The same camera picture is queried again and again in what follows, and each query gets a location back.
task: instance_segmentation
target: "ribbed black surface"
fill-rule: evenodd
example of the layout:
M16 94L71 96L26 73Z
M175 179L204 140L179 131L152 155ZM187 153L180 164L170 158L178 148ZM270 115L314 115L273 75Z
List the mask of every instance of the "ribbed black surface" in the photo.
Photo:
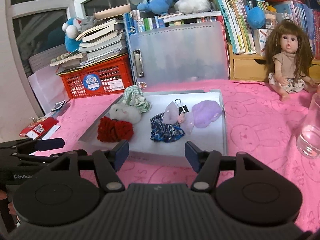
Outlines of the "ribbed black surface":
M22 224L12 240L293 240L293 223L275 228L243 225L229 218L209 194L184 184L132 184L107 194L98 208L70 225L43 228Z

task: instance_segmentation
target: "green checkered fabric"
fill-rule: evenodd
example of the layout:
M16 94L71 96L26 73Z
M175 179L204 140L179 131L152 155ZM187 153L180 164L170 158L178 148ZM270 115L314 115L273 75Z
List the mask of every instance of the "green checkered fabric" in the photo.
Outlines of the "green checkered fabric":
M143 97L143 93L137 85L127 87L123 96L127 106L135 106L141 113L148 112L151 108L150 103Z

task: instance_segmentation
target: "red knitted cloth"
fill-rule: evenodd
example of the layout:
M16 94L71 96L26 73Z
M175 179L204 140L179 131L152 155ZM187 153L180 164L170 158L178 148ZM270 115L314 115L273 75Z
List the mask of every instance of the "red knitted cloth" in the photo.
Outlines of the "red knitted cloth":
M111 120L103 117L98 127L97 139L101 142L129 141L133 136L133 127L129 122Z

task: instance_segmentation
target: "screw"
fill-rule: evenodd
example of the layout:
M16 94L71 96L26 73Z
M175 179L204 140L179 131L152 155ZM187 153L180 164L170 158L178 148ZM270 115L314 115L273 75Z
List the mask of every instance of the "screw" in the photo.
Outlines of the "screw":
M119 190L121 188L122 188L122 184L119 182L116 182L116 181L109 182L107 184L107 189L109 189L109 190Z
M204 181L198 181L193 184L193 187L197 190L205 190L209 188L209 184Z

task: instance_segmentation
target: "drinking glass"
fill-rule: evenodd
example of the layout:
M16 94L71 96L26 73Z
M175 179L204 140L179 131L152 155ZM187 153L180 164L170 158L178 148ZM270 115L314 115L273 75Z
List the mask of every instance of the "drinking glass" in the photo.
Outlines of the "drinking glass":
M312 97L309 112L297 138L297 148L307 158L320 156L320 93Z

